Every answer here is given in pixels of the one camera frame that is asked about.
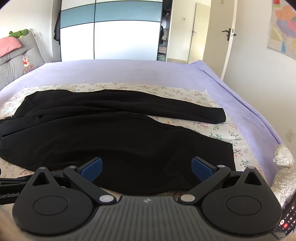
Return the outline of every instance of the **green plush toy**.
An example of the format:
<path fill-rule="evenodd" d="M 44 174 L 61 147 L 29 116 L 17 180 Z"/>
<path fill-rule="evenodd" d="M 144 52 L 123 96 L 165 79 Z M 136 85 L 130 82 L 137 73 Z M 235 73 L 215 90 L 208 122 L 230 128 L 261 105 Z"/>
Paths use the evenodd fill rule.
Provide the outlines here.
<path fill-rule="evenodd" d="M 22 38 L 25 35 L 27 35 L 28 32 L 29 32 L 29 30 L 27 30 L 27 29 L 20 30 L 20 31 L 17 31 L 17 32 L 10 31 L 9 32 L 9 37 Z"/>

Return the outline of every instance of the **red checkered pillow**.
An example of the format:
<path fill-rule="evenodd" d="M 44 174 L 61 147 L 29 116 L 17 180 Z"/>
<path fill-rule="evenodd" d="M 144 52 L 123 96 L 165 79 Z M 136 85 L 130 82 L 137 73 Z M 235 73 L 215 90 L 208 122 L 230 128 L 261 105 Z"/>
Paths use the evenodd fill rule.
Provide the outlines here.
<path fill-rule="evenodd" d="M 0 39 L 0 58 L 21 46 L 22 45 L 15 37 L 5 37 Z"/>

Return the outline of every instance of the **white wardrobe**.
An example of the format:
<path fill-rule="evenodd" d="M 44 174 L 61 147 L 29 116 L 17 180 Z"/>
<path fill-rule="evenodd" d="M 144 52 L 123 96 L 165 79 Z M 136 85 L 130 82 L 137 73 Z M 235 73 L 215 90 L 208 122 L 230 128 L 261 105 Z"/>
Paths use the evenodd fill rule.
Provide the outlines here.
<path fill-rule="evenodd" d="M 62 61 L 156 60 L 162 0 L 62 0 Z"/>

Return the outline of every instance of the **white fluffy fabric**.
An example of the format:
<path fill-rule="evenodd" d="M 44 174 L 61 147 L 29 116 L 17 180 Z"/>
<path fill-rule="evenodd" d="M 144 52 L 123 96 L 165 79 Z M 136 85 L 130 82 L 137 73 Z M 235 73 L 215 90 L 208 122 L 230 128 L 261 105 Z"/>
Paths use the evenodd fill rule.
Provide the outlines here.
<path fill-rule="evenodd" d="M 296 189 L 296 163 L 289 149 L 278 145 L 274 152 L 274 162 L 279 171 L 274 177 L 271 189 L 282 208 L 289 203 Z"/>

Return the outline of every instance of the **teal stripe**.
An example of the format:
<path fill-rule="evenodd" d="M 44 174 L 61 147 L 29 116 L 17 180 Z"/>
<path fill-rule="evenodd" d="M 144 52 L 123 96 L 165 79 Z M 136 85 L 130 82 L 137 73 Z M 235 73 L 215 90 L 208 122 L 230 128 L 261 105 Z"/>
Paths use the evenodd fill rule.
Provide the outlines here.
<path fill-rule="evenodd" d="M 138 20 L 160 22 L 162 2 L 112 1 L 96 3 L 95 22 Z"/>
<path fill-rule="evenodd" d="M 93 23 L 94 9 L 95 4 L 88 4 L 61 11 L 61 28 L 83 23 Z"/>

